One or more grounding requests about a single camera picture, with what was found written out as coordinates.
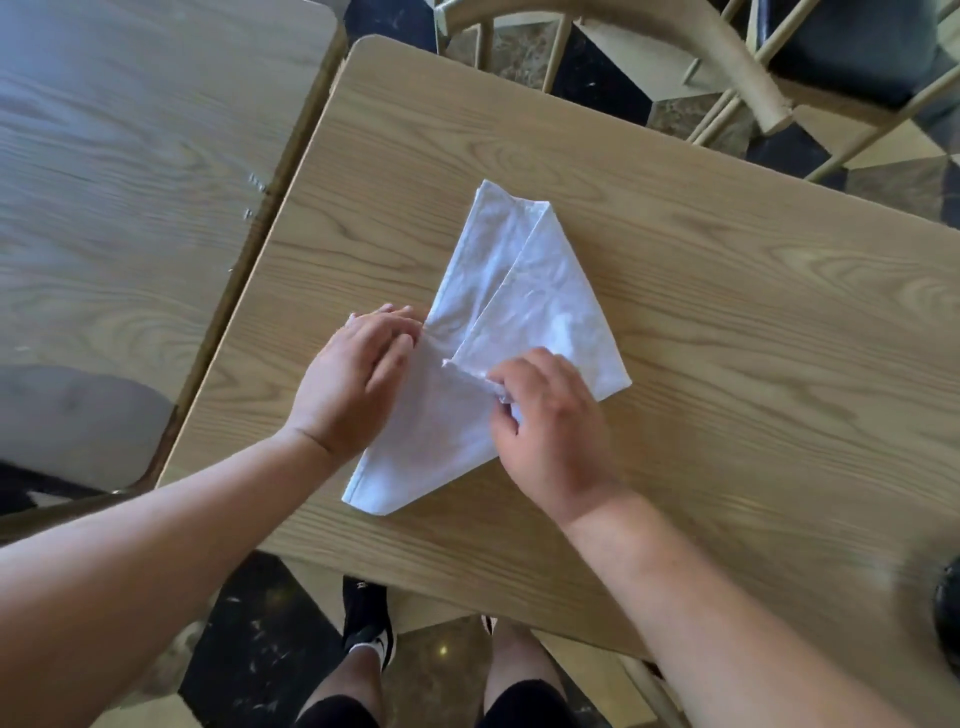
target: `hand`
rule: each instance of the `hand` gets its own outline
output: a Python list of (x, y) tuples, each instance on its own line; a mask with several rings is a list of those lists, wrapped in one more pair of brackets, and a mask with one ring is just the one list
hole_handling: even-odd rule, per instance
[(520, 408), (491, 415), (500, 462), (520, 490), (561, 528), (623, 492), (600, 406), (569, 361), (532, 349), (499, 364), (487, 378), (499, 382)]
[(337, 467), (359, 454), (390, 416), (421, 328), (410, 306), (350, 314), (307, 368), (281, 431), (313, 440)]

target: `right hand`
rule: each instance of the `right hand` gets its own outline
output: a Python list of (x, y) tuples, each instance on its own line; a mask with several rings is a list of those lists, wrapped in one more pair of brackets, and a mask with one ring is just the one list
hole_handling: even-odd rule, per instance
[(520, 490), (560, 528), (624, 490), (600, 405), (566, 358), (539, 348), (487, 373), (520, 408), (491, 415), (500, 462)]

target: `left hand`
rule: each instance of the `left hand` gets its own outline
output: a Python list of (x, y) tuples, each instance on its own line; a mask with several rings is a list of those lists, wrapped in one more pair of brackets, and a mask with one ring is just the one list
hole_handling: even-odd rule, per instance
[(421, 329), (411, 306), (350, 314), (307, 368), (283, 430), (313, 440), (337, 467), (359, 454), (390, 416)]

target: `tiled floor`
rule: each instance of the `tiled floor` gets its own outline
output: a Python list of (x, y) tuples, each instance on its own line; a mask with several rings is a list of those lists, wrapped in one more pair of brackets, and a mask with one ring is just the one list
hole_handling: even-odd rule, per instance
[[(330, 4), (351, 39), (380, 33), (434, 50), (432, 15), (423, 0)], [(555, 32), (555, 20), (542, 14), (498, 23), (493, 71), (538, 87)], [(940, 41), (940, 64), (947, 68), (960, 59), (960, 13), (942, 24)], [(450, 57), (469, 62), (474, 42), (470, 33), (455, 38)], [(687, 54), (670, 46), (587, 23), (573, 30), (553, 93), (686, 136), (725, 87), (708, 67), (691, 85), (683, 85), (689, 62)], [(796, 120), (763, 138), (744, 113), (713, 147), (801, 177), (864, 128), (806, 107), (798, 109)], [(960, 228), (958, 160), (960, 113), (953, 105), (940, 105), (903, 124), (823, 184)], [(390, 725), (472, 725), (489, 660), (488, 638), (478, 619), (415, 595), (392, 599), (400, 637), (385, 681)], [(97, 726), (289, 725), (305, 697), (339, 661), (342, 622), (339, 574), (255, 553), (221, 591), (180, 694), (107, 714)], [(653, 719), (615, 656), (541, 638), (564, 667), (568, 692), (585, 726), (625, 728)]]

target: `black shorts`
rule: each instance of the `black shorts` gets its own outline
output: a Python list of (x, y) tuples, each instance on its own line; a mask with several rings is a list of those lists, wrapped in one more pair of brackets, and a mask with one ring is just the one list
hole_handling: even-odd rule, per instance
[[(377, 728), (373, 716), (346, 695), (333, 695), (310, 706), (295, 728)], [(577, 719), (557, 689), (542, 680), (510, 686), (477, 728), (577, 728)]]

